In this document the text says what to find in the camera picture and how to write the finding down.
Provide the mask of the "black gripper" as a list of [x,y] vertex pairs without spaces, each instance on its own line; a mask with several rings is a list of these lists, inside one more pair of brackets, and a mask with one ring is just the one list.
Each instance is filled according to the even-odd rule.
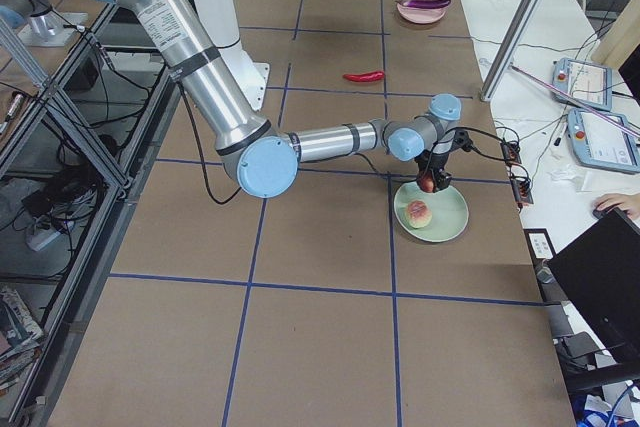
[[424,150],[420,155],[414,158],[414,161],[418,166],[416,180],[429,173],[433,177],[435,192],[447,189],[452,180],[452,175],[445,169],[448,158],[448,152],[434,153],[432,151]]

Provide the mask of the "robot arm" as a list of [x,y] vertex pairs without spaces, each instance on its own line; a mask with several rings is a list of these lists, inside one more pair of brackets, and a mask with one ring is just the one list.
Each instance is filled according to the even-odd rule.
[[215,133],[215,150],[227,175],[248,194],[271,198],[294,182],[302,163],[385,148],[418,165],[417,185],[428,193],[447,188],[445,164],[454,149],[461,103],[435,96],[426,113],[408,122],[360,124],[281,133],[259,115],[241,83],[264,74],[239,44],[233,0],[105,0],[130,10]]

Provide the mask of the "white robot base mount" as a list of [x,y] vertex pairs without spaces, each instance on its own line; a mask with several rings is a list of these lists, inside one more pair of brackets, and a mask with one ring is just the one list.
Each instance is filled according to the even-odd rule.
[[234,77],[254,111],[260,111],[271,71],[269,63],[255,62],[242,46],[236,49]]

